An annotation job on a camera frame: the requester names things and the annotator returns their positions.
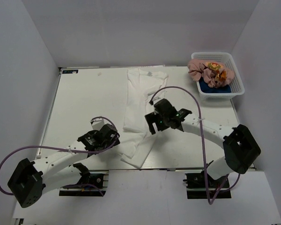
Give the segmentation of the white t shirt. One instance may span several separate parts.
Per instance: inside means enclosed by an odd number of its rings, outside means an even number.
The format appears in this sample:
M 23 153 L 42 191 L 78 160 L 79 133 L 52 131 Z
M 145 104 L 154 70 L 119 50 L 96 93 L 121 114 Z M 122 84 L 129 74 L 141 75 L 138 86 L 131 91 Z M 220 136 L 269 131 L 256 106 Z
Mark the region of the white t shirt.
M 166 87 L 167 81 L 168 75 L 164 72 L 147 72 L 139 68 L 127 71 L 127 103 L 119 153 L 122 161 L 135 168 L 142 167 L 156 140 L 148 129 L 145 115 L 153 111 L 149 103 L 151 98 L 164 98 L 164 90 L 154 94 Z

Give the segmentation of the pink printed t shirt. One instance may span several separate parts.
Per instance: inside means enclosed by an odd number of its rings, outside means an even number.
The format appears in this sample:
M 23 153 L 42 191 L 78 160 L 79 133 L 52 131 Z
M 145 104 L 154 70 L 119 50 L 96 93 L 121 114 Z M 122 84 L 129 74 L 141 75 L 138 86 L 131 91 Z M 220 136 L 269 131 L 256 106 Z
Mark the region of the pink printed t shirt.
M 210 88 L 229 85 L 235 77 L 231 69 L 215 61 L 191 59 L 187 67 L 193 81 L 198 82 L 202 78 Z

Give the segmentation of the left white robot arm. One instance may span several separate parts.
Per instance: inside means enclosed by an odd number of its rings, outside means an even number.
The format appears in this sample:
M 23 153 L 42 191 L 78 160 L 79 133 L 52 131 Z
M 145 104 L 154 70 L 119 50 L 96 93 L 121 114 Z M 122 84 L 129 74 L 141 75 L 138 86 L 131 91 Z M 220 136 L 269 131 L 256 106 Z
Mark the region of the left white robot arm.
M 35 204 L 42 195 L 58 188 L 100 190 L 103 183 L 89 172 L 82 160 L 120 143 L 117 129 L 105 124 L 77 138 L 65 151 L 29 161 L 21 160 L 7 185 L 22 208 Z

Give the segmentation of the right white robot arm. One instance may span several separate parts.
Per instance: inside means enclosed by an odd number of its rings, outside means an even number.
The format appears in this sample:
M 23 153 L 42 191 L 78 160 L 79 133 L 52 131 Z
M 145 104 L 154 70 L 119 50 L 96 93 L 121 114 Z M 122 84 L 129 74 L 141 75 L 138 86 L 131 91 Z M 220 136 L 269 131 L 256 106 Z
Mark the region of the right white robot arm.
M 219 179 L 227 174 L 236 172 L 245 174 L 257 157 L 261 149 L 250 130 L 245 125 L 228 127 L 204 120 L 190 110 L 179 111 L 166 99 L 154 104 L 153 112 L 145 115 L 151 134 L 168 128 L 202 136 L 224 151 L 224 156 L 212 161 L 202 175 L 203 183 L 213 187 Z

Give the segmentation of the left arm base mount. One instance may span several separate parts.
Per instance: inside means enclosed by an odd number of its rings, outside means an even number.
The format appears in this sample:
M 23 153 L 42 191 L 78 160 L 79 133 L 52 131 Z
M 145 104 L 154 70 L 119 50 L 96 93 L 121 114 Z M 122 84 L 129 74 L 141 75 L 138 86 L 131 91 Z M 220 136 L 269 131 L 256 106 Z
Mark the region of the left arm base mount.
M 59 196 L 103 197 L 108 187 L 108 173 L 86 173 L 71 185 L 59 189 Z

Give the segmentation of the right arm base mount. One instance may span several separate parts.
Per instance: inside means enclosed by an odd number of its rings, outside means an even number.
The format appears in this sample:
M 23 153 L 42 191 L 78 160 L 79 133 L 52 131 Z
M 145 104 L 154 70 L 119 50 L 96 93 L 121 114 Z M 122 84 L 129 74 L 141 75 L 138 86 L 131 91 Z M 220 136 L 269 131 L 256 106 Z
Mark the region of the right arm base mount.
M 204 172 L 200 173 L 186 173 L 183 182 L 186 185 L 187 199 L 207 199 Z M 208 190 L 210 199 L 212 200 L 215 193 L 223 183 L 223 187 L 219 191 L 216 199 L 231 199 L 231 192 L 229 189 L 229 180 L 225 176 L 217 180 L 207 176 Z

